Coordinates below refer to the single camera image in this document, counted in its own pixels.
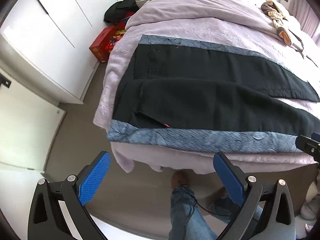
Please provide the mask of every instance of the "pink curtain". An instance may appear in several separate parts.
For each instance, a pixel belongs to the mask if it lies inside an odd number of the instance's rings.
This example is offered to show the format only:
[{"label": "pink curtain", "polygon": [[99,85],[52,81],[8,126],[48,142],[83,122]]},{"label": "pink curtain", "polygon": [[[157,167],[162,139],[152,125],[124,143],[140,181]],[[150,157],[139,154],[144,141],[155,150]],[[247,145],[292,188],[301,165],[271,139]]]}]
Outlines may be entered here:
[{"label": "pink curtain", "polygon": [[301,24],[307,33],[320,46],[320,21],[306,0],[291,0],[289,13]]}]

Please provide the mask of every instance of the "gray floor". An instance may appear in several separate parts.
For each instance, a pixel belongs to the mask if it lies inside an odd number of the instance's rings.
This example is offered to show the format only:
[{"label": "gray floor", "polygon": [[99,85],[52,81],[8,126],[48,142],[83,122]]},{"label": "gray floor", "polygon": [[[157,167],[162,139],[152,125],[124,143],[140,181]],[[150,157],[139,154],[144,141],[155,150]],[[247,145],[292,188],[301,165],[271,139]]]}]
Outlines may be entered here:
[{"label": "gray floor", "polygon": [[[64,180],[70,174],[79,173],[101,150],[111,153],[110,143],[105,139],[106,132],[92,123],[102,92],[104,73],[105,65],[99,66],[83,105],[59,105],[67,114],[45,169],[49,181]],[[173,172],[169,168],[156,172],[147,164],[136,162],[133,172],[127,174],[113,158],[107,176],[86,207],[91,214],[118,228],[150,238],[166,238],[171,228],[169,199]],[[191,187],[202,202],[221,187],[215,173],[197,175],[188,171],[188,174]],[[304,202],[310,183],[317,176],[317,170],[316,165],[309,165],[286,172],[256,173],[255,176],[269,182],[285,179],[297,211]],[[223,230],[223,223],[207,214],[205,219],[217,233]]]}]

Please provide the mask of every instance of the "silver pivot bolt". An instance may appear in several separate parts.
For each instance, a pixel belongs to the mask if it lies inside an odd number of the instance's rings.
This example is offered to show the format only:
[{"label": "silver pivot bolt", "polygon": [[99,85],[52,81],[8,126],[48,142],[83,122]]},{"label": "silver pivot bolt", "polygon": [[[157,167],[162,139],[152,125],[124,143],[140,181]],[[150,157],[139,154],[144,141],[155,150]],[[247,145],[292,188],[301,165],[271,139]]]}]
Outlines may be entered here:
[{"label": "silver pivot bolt", "polygon": [[38,180],[38,184],[39,184],[39,185],[42,185],[42,184],[44,184],[44,183],[45,183],[45,179],[44,179],[44,178]]},{"label": "silver pivot bolt", "polygon": [[75,175],[70,175],[69,177],[68,177],[68,181],[75,181],[75,179],[76,179],[76,176]]},{"label": "silver pivot bolt", "polygon": [[280,179],[280,180],[279,180],[279,184],[282,185],[282,186],[284,186],[284,185],[285,185],[284,179]]},{"label": "silver pivot bolt", "polygon": [[256,182],[256,181],[257,181],[257,178],[256,178],[255,176],[249,176],[249,177],[248,177],[248,180],[249,180],[250,182]]}]

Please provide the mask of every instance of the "pant leg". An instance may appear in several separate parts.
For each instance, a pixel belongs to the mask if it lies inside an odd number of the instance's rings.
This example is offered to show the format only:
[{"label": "pant leg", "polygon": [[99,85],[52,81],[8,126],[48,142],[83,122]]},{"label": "pant leg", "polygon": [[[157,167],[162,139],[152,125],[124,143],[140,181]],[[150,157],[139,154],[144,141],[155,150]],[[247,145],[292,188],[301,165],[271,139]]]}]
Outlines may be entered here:
[{"label": "pant leg", "polygon": [[[233,203],[229,195],[223,195],[220,199],[216,200],[212,205],[209,207],[209,211],[214,214],[211,214],[213,217],[225,222],[228,224],[233,216],[236,214],[236,212],[239,209],[239,205],[236,203]],[[262,208],[257,207],[256,211],[253,214],[253,219],[251,220],[251,223],[249,227],[256,227],[259,218],[262,213]]]},{"label": "pant leg", "polygon": [[217,234],[208,226],[188,187],[177,187],[171,195],[169,240],[215,240]]}]

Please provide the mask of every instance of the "textured blue pad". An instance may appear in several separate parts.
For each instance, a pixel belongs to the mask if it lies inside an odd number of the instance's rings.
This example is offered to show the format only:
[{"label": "textured blue pad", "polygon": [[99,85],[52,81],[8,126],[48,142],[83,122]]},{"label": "textured blue pad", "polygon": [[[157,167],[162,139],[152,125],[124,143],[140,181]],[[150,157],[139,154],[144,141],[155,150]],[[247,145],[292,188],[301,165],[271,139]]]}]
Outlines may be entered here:
[{"label": "textured blue pad", "polygon": [[314,132],[313,134],[311,134],[311,139],[320,142],[320,134]]},{"label": "textured blue pad", "polygon": [[243,186],[219,154],[215,154],[213,157],[213,167],[228,191],[231,200],[242,206],[245,200]]},{"label": "textured blue pad", "polygon": [[110,168],[111,157],[105,153],[96,166],[91,170],[88,177],[79,187],[79,201],[82,205],[90,202],[96,193],[100,183]]}]

